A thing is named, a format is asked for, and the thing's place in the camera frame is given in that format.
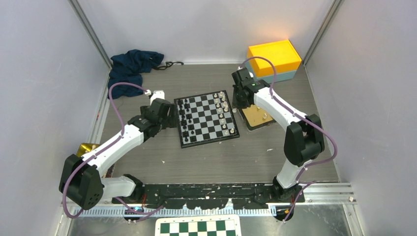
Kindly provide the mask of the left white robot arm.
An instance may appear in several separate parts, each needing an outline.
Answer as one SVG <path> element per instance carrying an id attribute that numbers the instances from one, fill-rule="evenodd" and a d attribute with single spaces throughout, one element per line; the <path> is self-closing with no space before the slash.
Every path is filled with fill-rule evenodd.
<path id="1" fill-rule="evenodd" d="M 139 202 L 144 195 L 139 179 L 130 174 L 120 177 L 104 177 L 104 174 L 133 148 L 161 130 L 175 127 L 175 108 L 175 104 L 156 98 L 149 106 L 142 106 L 141 113 L 104 144 L 81 157 L 70 155 L 64 162 L 59 185 L 63 200 L 70 199 L 83 210 L 117 197 L 126 202 Z"/>

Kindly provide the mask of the gold tin tray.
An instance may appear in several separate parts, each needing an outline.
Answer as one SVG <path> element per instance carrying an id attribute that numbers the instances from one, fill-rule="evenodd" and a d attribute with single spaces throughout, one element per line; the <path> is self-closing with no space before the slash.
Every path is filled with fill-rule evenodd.
<path id="1" fill-rule="evenodd" d="M 248 131 L 255 131 L 276 123 L 269 113 L 256 105 L 251 105 L 246 109 L 238 109 L 238 112 Z M 264 113 L 268 115 L 266 119 L 263 119 Z"/>

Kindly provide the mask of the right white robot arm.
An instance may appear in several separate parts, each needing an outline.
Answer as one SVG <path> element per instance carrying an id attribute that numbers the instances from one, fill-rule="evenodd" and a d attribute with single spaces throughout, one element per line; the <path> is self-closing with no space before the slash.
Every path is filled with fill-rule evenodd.
<path id="1" fill-rule="evenodd" d="M 295 191 L 301 171 L 325 149 L 321 120 L 315 114 L 308 116 L 295 109 L 270 84 L 254 80 L 246 68 L 232 73 L 232 78 L 232 105 L 239 109 L 260 107 L 285 131 L 286 161 L 272 184 L 274 198 L 285 202 Z"/>

